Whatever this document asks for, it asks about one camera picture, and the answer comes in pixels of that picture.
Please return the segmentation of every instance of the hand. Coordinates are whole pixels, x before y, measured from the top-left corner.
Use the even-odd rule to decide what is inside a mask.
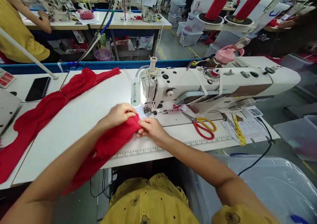
[[[277,26],[278,29],[284,29],[284,28],[288,28],[288,27],[293,27],[296,25],[296,22],[295,20],[290,20],[290,21],[285,21],[285,22],[282,22],[281,24],[279,24]]]
[[[128,103],[117,104],[114,106],[107,116],[101,119],[96,127],[102,130],[107,130],[124,123],[128,118],[134,117],[136,110]]]
[[[38,15],[43,19],[43,18],[49,18],[49,16],[47,15],[47,13],[45,13],[42,9],[39,9],[38,11]]]
[[[167,149],[170,140],[173,138],[167,134],[157,119],[145,118],[139,121],[139,125],[142,128],[138,131],[137,137],[148,136],[160,148]]]

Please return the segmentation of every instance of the pink bucket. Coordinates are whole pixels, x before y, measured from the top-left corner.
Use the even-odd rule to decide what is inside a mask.
[[[111,53],[106,49],[96,50],[93,54],[96,57],[97,61],[111,61]]]

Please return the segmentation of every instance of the red thread spool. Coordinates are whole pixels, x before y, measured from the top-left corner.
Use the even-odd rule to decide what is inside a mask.
[[[209,21],[215,21],[218,18],[221,10],[224,8],[227,1],[228,0],[214,0],[208,12],[205,15],[205,19]]]
[[[240,11],[235,16],[237,21],[244,21],[261,0],[247,0]]]

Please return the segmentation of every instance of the red fabric pile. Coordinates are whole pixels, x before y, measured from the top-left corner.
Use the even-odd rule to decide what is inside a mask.
[[[66,195],[89,181],[112,156],[129,142],[133,134],[141,128],[138,123],[139,120],[139,115],[136,114],[135,117],[130,117],[125,123],[108,130],[100,137],[63,195]]]
[[[83,20],[93,19],[94,15],[93,12],[88,9],[80,9],[78,10],[80,18]]]
[[[13,127],[18,132],[17,138],[0,150],[0,184],[9,178],[31,141],[70,100],[120,73],[119,68],[114,68],[111,71],[96,75],[90,69],[85,68],[81,74],[75,75],[60,91],[47,95],[36,108],[19,117]]]

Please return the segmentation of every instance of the yellow floral shirt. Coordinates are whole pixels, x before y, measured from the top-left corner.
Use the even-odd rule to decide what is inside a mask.
[[[198,220],[189,208],[183,190],[174,186],[163,173],[149,180],[144,178],[128,179],[119,186],[109,203],[109,211],[101,224],[155,224],[190,223]],[[273,224],[243,205],[223,206],[212,223],[216,224]]]

